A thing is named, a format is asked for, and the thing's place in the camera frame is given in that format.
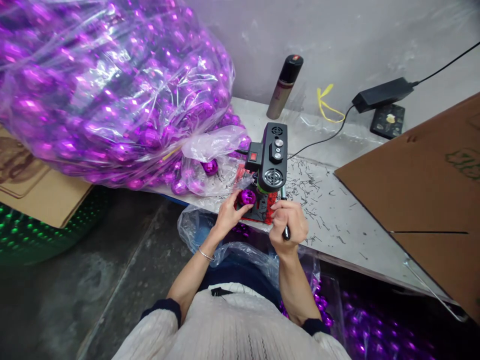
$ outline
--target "white sweater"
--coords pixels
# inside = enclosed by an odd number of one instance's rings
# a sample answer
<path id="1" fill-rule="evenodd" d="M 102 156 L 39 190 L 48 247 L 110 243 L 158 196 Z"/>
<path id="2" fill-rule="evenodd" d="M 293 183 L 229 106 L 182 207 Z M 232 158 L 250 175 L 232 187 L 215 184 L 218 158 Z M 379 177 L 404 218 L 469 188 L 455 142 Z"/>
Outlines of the white sweater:
<path id="1" fill-rule="evenodd" d="M 157 309 L 125 339 L 113 360 L 350 359 L 332 336 L 313 336 L 273 303 L 238 283 L 215 285 L 233 294 L 196 294 L 178 329 L 174 312 Z"/>

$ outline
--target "yellow string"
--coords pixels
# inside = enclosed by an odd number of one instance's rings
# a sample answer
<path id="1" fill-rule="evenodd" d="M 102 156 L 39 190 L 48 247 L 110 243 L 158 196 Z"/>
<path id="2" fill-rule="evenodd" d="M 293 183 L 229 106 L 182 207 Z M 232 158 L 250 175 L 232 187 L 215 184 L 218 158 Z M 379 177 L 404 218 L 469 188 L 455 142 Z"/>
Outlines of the yellow string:
<path id="1" fill-rule="evenodd" d="M 325 91 L 322 93 L 322 89 L 317 87 L 316 89 L 316 96 L 318 97 L 318 107 L 320 108 L 320 112 L 321 112 L 321 115 L 325 118 L 325 120 L 331 122 L 331 123 L 341 123 L 342 121 L 345 120 L 345 114 L 341 113 L 340 111 L 338 110 L 335 110 L 334 108 L 331 108 L 330 106 L 327 105 L 327 103 L 325 101 L 322 100 L 322 98 L 326 95 L 328 95 L 330 93 L 330 90 L 332 90 L 334 88 L 334 85 L 333 84 L 330 84 L 326 87 Z M 338 121 L 335 121 L 335 120 L 332 120 L 332 119 L 329 119 L 326 115 L 325 115 L 325 112 L 324 112 L 324 109 L 322 108 L 322 106 L 326 107 L 327 109 L 329 109 L 330 111 L 333 111 L 334 113 L 337 113 L 339 115 L 342 116 L 342 119 L 341 120 L 338 120 Z"/>
<path id="2" fill-rule="evenodd" d="M 177 147 L 175 150 L 173 150 L 172 152 L 170 152 L 169 154 L 165 155 L 163 158 L 162 158 L 162 161 L 165 161 L 167 160 L 169 157 L 171 157 L 173 154 L 175 154 L 178 150 L 180 150 L 182 147 L 179 146 Z"/>

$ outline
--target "speaker grille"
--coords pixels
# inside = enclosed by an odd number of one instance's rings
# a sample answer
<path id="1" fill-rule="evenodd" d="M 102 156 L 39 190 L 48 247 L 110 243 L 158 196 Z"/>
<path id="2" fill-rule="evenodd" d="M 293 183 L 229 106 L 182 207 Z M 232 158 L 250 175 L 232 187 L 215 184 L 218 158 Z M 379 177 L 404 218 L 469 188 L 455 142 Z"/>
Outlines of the speaker grille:
<path id="1" fill-rule="evenodd" d="M 265 182 L 270 186 L 278 186 L 284 181 L 282 173 L 276 169 L 269 169 L 265 172 Z"/>
<path id="2" fill-rule="evenodd" d="M 280 136 L 284 133 L 281 127 L 274 126 L 273 129 L 271 130 L 271 133 L 277 136 Z"/>

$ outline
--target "cardboard box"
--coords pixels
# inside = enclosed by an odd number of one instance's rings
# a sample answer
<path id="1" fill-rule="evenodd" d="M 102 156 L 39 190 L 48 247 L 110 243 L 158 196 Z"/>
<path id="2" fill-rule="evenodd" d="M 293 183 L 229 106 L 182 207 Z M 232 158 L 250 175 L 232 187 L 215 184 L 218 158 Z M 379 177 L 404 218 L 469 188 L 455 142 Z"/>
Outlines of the cardboard box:
<path id="1" fill-rule="evenodd" d="M 48 167 L 0 126 L 0 202 L 64 228 L 92 185 Z"/>
<path id="2" fill-rule="evenodd" d="M 335 174 L 480 324 L 480 93 Z"/>

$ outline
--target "white table surface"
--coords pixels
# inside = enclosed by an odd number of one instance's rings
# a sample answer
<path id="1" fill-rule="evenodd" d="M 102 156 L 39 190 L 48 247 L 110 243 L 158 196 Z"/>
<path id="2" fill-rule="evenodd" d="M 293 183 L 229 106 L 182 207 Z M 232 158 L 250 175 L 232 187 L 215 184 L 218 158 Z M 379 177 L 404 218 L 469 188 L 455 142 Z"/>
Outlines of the white table surface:
<path id="1" fill-rule="evenodd" d="M 232 105 L 252 141 L 260 142 L 266 124 L 271 121 L 266 116 L 268 106 L 239 98 L 233 98 Z M 328 138 L 340 126 L 317 116 L 287 110 L 277 121 L 288 125 L 290 154 L 307 144 Z M 342 134 L 311 146 L 288 161 L 287 196 L 302 204 L 309 222 L 308 239 L 303 244 L 319 251 L 318 257 L 322 260 L 430 295 L 403 265 L 406 255 L 402 248 L 334 175 L 336 168 L 386 141 L 369 132 L 366 125 L 369 121 L 364 114 L 352 110 Z M 236 169 L 232 169 L 232 178 L 235 172 Z M 174 196 L 162 188 L 158 192 L 212 212 L 218 212 L 222 202 L 221 198 Z M 244 222 L 254 228 L 269 230 L 265 224 Z M 438 296 L 452 302 L 414 261 L 410 266 Z"/>

